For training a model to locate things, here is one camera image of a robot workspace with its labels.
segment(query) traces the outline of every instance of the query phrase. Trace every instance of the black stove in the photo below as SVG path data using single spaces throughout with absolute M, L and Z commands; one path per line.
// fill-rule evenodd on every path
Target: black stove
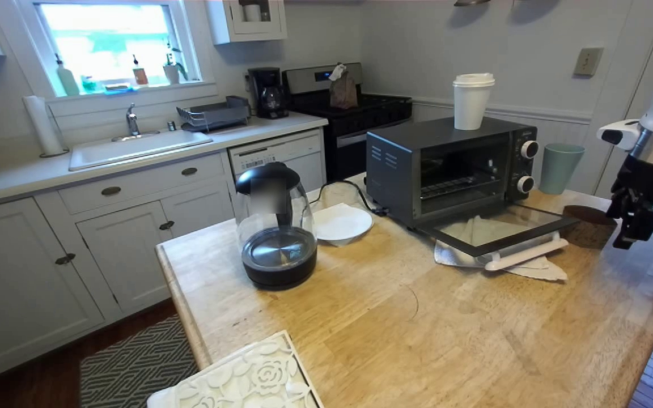
M 329 125 L 325 127 L 326 181 L 339 181 L 365 171 L 367 128 L 397 125 L 414 115 L 411 96 L 363 94 L 360 65 L 359 64 L 347 65 L 349 75 L 357 82 L 357 94 L 359 94 L 359 107 L 354 108 L 331 107 L 329 71 L 334 65 L 300 68 L 283 71 L 289 108 L 329 119 Z

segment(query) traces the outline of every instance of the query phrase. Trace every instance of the striped rug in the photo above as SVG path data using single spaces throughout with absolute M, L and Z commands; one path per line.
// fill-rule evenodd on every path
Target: striped rug
M 83 408 L 146 406 L 157 389 L 197 372 L 177 316 L 121 339 L 79 365 Z

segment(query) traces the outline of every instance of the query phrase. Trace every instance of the kettle lid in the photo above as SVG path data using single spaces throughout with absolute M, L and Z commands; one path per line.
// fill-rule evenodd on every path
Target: kettle lid
M 286 192 L 300 184 L 300 171 L 281 160 L 271 160 L 245 170 L 237 178 L 237 189 L 244 195 Z

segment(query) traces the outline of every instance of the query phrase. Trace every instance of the light switch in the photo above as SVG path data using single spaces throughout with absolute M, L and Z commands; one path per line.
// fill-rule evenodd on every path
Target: light switch
M 601 64 L 603 48 L 581 48 L 575 65 L 575 76 L 595 76 Z

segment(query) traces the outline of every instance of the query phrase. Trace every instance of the wooden table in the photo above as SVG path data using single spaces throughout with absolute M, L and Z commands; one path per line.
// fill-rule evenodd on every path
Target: wooden table
M 626 406 L 653 348 L 653 238 L 551 253 L 568 282 L 439 264 L 390 219 L 286 292 L 252 285 L 231 219 L 160 255 L 199 366 L 286 328 L 326 406 Z

